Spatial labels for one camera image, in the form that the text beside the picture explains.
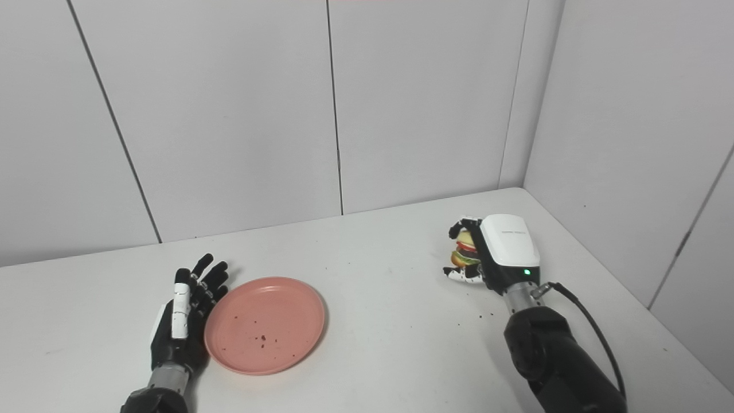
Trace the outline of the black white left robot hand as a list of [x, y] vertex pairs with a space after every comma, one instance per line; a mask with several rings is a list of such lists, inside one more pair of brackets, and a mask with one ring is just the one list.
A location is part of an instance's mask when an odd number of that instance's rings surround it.
[[152, 369], [178, 364], [191, 375], [202, 371], [209, 359], [205, 325], [229, 291], [227, 269], [227, 262], [214, 264], [213, 255], [205, 254], [193, 269], [176, 271], [173, 299], [163, 308], [150, 344]]

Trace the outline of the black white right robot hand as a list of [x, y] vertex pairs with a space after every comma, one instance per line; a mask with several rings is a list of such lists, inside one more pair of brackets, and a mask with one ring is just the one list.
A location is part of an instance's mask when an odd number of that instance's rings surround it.
[[449, 228], [448, 237], [456, 244], [452, 266], [443, 267], [448, 279], [483, 284], [498, 295], [514, 285], [540, 285], [540, 254], [522, 217], [463, 217]]

